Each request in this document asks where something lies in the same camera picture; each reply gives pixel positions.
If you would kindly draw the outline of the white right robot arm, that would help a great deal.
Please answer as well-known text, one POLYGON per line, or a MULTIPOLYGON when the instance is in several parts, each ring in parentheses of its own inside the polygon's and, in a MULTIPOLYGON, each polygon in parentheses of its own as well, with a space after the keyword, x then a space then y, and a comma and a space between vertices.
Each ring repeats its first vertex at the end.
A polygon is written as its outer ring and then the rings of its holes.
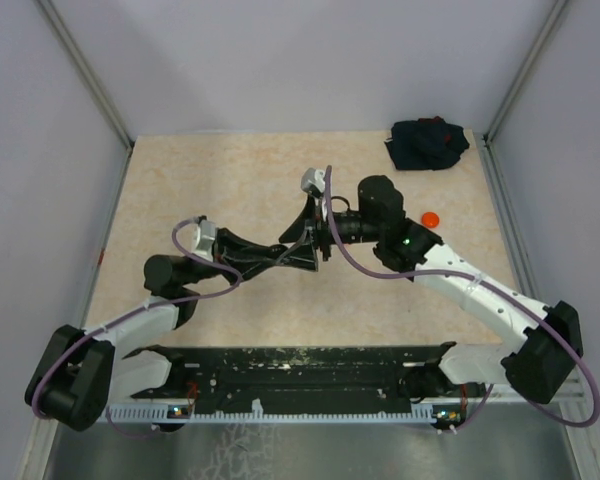
POLYGON ((498 345, 448 347, 426 372, 434 393, 450 395, 467 383, 507 384, 536 404, 553 400, 583 355, 573 306, 528 298, 472 266, 435 232, 407 217, 403 195, 385 175, 361 180, 357 209, 343 212, 327 208, 324 171, 308 169, 301 188, 306 204, 280 242, 311 240, 324 257, 337 244, 371 243, 389 270, 387 278, 411 273, 413 282, 454 301, 500 338, 498 345))

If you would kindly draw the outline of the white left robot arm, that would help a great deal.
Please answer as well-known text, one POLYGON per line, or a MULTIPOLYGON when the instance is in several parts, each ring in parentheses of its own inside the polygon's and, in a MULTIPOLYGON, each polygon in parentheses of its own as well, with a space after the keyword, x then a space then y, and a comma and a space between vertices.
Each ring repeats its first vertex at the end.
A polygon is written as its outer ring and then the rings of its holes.
POLYGON ((192 250, 174 245, 177 255, 145 262, 149 295, 140 306, 91 329, 64 325, 52 334, 25 391, 36 417, 84 431, 110 416, 112 405, 149 392, 184 396, 192 413, 199 387, 188 382, 184 357, 154 339, 192 319, 204 297, 191 285, 222 277, 228 285, 213 295, 227 295, 271 267, 288 265, 291 249, 247 241, 207 220, 198 223, 192 250))

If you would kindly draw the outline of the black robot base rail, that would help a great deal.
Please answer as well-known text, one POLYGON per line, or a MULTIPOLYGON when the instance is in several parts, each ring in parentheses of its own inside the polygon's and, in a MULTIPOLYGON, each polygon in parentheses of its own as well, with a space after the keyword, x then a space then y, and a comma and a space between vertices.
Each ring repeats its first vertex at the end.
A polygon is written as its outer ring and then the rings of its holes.
POLYGON ((133 400, 192 403, 196 416, 285 418, 410 414, 426 399, 460 405, 486 388, 451 383, 439 368, 449 344, 371 347, 152 347, 172 371, 160 386, 133 389, 133 400))

